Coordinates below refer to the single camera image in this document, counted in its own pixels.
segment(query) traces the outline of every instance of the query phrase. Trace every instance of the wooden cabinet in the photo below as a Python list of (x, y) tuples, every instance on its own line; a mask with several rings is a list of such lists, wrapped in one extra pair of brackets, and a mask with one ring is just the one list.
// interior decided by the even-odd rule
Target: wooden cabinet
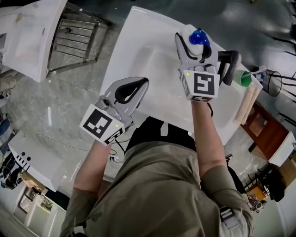
[(243, 129), (254, 141), (249, 151), (269, 160), (277, 151), (289, 131), (264, 108), (255, 103)]
[(283, 177), (282, 182), (287, 188), (296, 179), (296, 152), (292, 153), (281, 165), (279, 172)]

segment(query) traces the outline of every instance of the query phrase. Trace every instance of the green cup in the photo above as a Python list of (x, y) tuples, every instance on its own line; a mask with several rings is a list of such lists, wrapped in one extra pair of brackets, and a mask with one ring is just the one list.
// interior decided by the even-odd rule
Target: green cup
[(236, 70), (234, 74), (234, 80), (236, 81), (236, 83), (238, 83), (242, 87), (248, 87), (252, 82), (252, 75), (242, 78), (243, 75), (246, 75), (248, 73), (250, 72), (247, 72), (245, 70), (240, 70), (240, 69)]

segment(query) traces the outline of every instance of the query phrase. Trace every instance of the white sink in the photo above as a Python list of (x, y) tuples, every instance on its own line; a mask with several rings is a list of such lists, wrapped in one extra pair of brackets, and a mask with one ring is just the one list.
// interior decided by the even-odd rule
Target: white sink
[[(180, 62), (174, 41), (175, 33), (183, 26), (158, 13), (132, 7), (112, 53), (100, 93), (105, 93), (114, 81), (122, 78), (147, 77), (149, 89), (138, 110), (193, 132), (191, 103), (186, 100), (179, 80)], [(214, 124), (223, 144), (239, 126), (234, 119), (245, 93), (246, 88), (235, 82), (231, 86), (222, 83), (218, 98), (210, 102)]]

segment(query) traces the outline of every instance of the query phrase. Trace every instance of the white bottle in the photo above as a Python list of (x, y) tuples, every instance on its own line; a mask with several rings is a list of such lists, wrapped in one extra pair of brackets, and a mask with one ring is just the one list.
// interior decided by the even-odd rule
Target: white bottle
[(191, 56), (197, 57), (199, 59), (202, 57), (201, 54), (204, 51), (204, 45), (203, 44), (191, 44), (189, 41), (189, 37), (196, 30), (197, 30), (197, 28), (195, 28), (193, 25), (185, 25), (181, 29), (180, 35), (184, 39), (185, 44), (186, 44)]

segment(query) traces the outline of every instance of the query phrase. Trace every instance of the wall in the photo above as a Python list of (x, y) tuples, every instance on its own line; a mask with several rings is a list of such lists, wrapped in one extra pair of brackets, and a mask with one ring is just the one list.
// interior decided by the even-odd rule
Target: wall
[(34, 209), (34, 213), (32, 214), (32, 217), (30, 219), (28, 228), (35, 234), (42, 236), (42, 232), (48, 217), (49, 213), (47, 213), (41, 207), (36, 206)]
[(259, 213), (253, 214), (254, 230), (252, 236), (255, 237), (282, 237), (284, 229), (282, 226), (281, 216), (275, 201), (266, 200), (264, 209)]
[(14, 209), (18, 204), (18, 200), (25, 190), (25, 184), (20, 183), (14, 190), (3, 189), (0, 187), (0, 203), (11, 214), (14, 213)]
[(5, 237), (36, 237), (28, 232), (2, 205), (0, 205), (0, 231)]
[(62, 224), (65, 219), (65, 216), (66, 216), (66, 211), (61, 208), (57, 208), (55, 219), (52, 224), (52, 228), (51, 228), (49, 237), (59, 237), (60, 236), (61, 228), (62, 228)]
[(14, 214), (13, 214), (21, 223), (25, 223), (25, 219), (27, 214), (23, 212), (20, 208), (15, 208)]
[(296, 180), (294, 180), (285, 190), (284, 198), (277, 203), (279, 213), (283, 220), (284, 229), (287, 236), (291, 236), (296, 231)]

